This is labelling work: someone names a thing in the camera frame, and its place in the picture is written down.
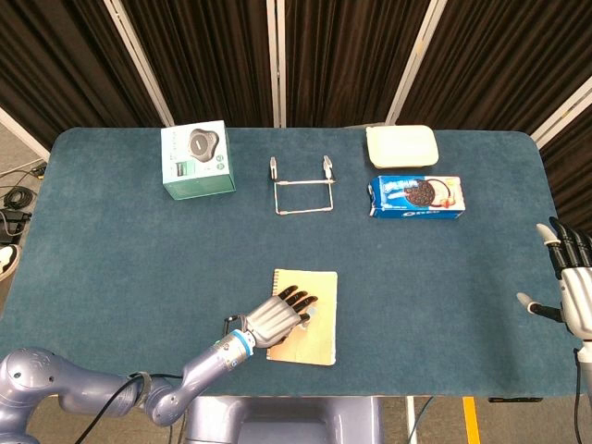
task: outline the product box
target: product box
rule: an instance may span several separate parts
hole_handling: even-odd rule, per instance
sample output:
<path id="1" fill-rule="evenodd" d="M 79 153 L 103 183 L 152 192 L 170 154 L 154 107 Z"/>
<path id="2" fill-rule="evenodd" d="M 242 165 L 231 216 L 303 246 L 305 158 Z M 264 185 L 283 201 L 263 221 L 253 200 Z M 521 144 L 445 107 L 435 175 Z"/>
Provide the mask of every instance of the product box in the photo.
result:
<path id="1" fill-rule="evenodd" d="M 173 199 L 235 191 L 224 121 L 161 130 L 163 185 Z"/>
<path id="2" fill-rule="evenodd" d="M 378 176 L 368 192 L 371 217 L 455 219 L 464 211 L 457 177 Z"/>

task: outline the blue ring on robot wrist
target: blue ring on robot wrist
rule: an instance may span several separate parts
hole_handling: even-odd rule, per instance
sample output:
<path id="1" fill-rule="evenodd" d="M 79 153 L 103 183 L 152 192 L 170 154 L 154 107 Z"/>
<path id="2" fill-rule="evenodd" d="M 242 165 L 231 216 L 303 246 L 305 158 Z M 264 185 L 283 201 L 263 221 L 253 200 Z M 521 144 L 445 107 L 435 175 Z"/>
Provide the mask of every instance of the blue ring on robot wrist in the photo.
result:
<path id="1" fill-rule="evenodd" d="M 232 330 L 230 332 L 235 338 L 238 338 L 242 345 L 244 346 L 245 350 L 247 351 L 247 356 L 253 356 L 253 349 L 249 346 L 249 342 L 242 336 L 242 332 L 240 330 Z"/>

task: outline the speaker image on box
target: speaker image on box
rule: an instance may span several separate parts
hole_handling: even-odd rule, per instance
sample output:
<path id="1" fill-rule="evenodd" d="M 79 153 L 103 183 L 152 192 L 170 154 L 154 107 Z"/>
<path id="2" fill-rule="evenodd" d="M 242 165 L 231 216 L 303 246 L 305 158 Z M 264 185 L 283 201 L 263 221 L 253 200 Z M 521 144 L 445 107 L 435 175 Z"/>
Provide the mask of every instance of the speaker image on box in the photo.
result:
<path id="1" fill-rule="evenodd" d="M 192 157 L 205 163 L 214 157 L 218 141 L 215 132 L 194 129 L 189 136 L 189 152 Z"/>

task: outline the teal box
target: teal box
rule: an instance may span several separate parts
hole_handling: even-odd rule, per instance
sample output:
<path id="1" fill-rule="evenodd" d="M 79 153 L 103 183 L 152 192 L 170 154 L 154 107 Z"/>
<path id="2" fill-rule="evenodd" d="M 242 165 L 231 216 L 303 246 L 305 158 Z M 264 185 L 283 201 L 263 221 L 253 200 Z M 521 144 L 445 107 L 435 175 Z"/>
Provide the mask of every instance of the teal box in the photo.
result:
<path id="1" fill-rule="evenodd" d="M 163 185 L 175 200 L 235 191 L 223 120 L 161 130 Z"/>

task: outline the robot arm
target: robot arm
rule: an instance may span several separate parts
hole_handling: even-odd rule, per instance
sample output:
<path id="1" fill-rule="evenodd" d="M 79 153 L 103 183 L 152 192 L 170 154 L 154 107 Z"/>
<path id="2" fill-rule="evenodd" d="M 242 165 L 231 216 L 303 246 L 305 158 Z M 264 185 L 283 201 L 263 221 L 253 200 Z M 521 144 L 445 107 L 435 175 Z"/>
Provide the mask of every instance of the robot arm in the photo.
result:
<path id="1" fill-rule="evenodd" d="M 306 297 L 296 287 L 285 289 L 243 319 L 233 330 L 183 367 L 180 385 L 165 378 L 136 377 L 111 403 L 105 414 L 123 416 L 139 405 L 159 426 L 169 426 L 185 412 L 191 401 L 216 379 L 253 355 L 254 348 L 267 348 L 285 338 L 308 319 L 299 314 L 315 296 Z M 36 348 L 19 349 L 0 363 L 0 444 L 39 444 L 26 434 L 34 409 L 44 398 L 59 397 L 70 413 L 99 413 L 126 376 L 94 372 L 76 366 L 54 353 Z"/>
<path id="2" fill-rule="evenodd" d="M 526 311 L 564 322 L 568 330 L 584 342 L 577 360 L 592 403 L 592 238 L 562 224 L 556 217 L 550 217 L 549 223 L 557 234 L 542 224 L 536 225 L 536 230 L 549 249 L 559 281 L 561 309 L 541 305 L 524 293 L 516 296 Z"/>

